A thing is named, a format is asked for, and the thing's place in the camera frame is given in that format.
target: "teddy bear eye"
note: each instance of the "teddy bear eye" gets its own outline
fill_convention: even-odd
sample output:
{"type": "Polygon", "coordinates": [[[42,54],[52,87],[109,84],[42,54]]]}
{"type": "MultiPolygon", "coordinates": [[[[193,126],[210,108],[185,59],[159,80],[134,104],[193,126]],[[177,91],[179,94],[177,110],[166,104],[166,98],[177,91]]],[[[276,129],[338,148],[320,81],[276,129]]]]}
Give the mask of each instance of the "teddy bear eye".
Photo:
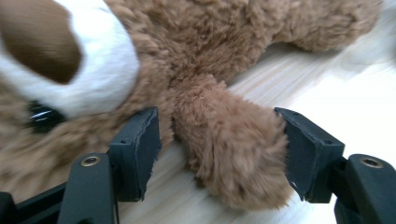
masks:
{"type": "Polygon", "coordinates": [[[56,109],[46,105],[41,105],[38,101],[33,101],[29,105],[31,112],[30,126],[35,133],[48,133],[58,124],[65,122],[66,118],[56,109]]]}

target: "light wooden surface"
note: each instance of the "light wooden surface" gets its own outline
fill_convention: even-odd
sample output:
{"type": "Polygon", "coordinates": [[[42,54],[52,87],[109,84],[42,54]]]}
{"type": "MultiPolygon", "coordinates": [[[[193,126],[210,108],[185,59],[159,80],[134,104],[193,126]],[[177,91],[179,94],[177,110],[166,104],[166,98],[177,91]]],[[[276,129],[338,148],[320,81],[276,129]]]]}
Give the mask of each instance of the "light wooden surface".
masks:
{"type": "MultiPolygon", "coordinates": [[[[230,91],[304,114],[346,144],[346,157],[368,154],[396,167],[396,1],[385,1],[375,29],[343,51],[270,47],[230,91]]],[[[120,204],[121,223],[335,223],[334,197],[330,204],[309,204],[294,194],[288,207],[274,211],[227,208],[196,186],[186,161],[178,143],[165,151],[154,164],[146,200],[120,204]]]]}

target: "plush toy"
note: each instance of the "plush toy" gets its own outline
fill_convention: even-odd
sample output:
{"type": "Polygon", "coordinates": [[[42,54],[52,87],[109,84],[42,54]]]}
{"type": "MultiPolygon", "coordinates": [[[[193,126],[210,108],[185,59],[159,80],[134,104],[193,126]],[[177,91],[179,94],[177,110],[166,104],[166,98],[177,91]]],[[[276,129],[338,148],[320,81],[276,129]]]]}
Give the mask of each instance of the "plush toy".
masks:
{"type": "Polygon", "coordinates": [[[265,48],[338,49],[381,0],[0,0],[0,190],[16,201],[64,182],[136,111],[158,106],[163,148],[231,207],[279,208],[287,136],[272,108],[225,81],[265,48]]]}

